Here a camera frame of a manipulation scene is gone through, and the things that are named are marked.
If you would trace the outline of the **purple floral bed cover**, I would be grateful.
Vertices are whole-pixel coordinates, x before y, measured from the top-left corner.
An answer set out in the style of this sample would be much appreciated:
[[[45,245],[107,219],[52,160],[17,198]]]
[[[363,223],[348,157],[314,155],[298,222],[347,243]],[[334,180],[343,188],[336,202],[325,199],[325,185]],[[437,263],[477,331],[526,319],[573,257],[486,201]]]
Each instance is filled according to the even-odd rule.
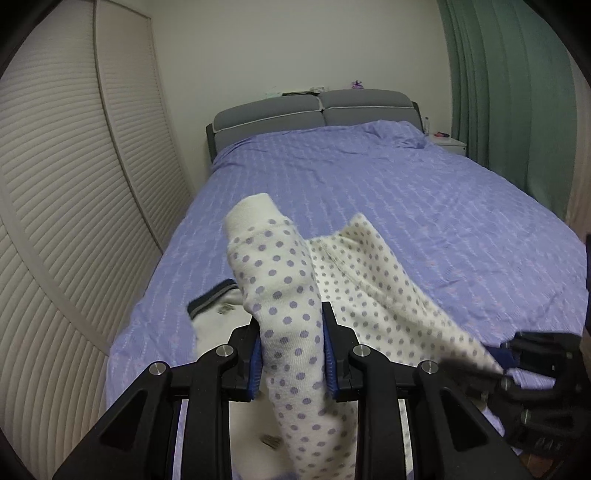
[[[329,398],[322,302],[393,361],[491,366],[485,346],[519,330],[580,333],[585,276],[558,217],[406,122],[257,135],[214,160],[111,348],[107,397],[153,361],[193,361],[187,306],[235,280],[294,476],[349,479],[358,407]]]

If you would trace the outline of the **white garment with dark collar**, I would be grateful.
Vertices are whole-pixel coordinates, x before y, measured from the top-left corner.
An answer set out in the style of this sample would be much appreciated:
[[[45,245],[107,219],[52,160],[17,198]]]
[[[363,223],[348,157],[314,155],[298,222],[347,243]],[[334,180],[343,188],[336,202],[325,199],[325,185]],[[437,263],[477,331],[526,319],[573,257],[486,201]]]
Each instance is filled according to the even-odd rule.
[[[200,357],[228,341],[236,328],[249,324],[242,292],[231,283],[217,285],[187,306],[197,335],[194,356]],[[291,479],[293,465],[274,418],[266,385],[256,399],[229,404],[230,454],[235,479]]]

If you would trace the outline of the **white nightstand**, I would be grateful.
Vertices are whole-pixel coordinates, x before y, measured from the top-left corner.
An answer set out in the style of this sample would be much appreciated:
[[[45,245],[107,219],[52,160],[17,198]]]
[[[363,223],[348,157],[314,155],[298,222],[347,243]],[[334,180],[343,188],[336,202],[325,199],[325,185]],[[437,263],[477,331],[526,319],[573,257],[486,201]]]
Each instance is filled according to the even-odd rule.
[[[437,135],[429,135],[428,138],[432,143],[450,153],[461,156],[467,155],[467,145],[460,140],[454,139],[452,137],[444,137]]]

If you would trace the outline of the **white louvered wardrobe doors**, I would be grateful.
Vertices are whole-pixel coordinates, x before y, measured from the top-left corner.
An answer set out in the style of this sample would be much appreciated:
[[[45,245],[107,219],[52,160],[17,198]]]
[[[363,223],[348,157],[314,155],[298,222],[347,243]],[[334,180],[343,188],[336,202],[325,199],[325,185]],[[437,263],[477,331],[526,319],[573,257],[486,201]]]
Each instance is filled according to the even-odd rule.
[[[110,348],[191,199],[149,17],[61,2],[1,78],[1,429],[34,477],[102,414]]]

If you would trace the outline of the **green curtain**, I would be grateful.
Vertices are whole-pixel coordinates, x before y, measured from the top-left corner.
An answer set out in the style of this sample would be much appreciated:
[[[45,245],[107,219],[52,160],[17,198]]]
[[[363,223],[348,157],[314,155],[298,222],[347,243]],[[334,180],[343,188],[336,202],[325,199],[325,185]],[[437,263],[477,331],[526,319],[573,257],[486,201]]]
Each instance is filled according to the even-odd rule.
[[[442,1],[452,134],[468,156],[565,218],[577,139],[567,50],[524,1]]]

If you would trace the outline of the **items on headboard shelf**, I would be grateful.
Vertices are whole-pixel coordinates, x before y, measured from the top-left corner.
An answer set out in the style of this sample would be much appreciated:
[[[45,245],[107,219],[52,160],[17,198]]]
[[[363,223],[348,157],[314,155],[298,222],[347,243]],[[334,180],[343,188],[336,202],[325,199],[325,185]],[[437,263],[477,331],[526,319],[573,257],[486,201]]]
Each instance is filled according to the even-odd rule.
[[[328,91],[325,86],[315,86],[308,89],[291,89],[291,90],[273,90],[264,93],[264,99],[286,97],[286,96],[300,96],[300,95],[312,95],[318,96]]]

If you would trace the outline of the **grey upholstered headboard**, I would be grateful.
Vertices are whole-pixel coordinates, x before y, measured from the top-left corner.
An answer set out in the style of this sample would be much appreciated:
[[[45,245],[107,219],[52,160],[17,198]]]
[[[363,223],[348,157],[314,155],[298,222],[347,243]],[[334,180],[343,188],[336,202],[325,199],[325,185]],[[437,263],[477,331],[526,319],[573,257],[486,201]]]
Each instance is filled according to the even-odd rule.
[[[420,107],[393,90],[351,89],[267,98],[223,110],[205,127],[209,158],[243,139],[271,132],[406,121],[425,129]]]

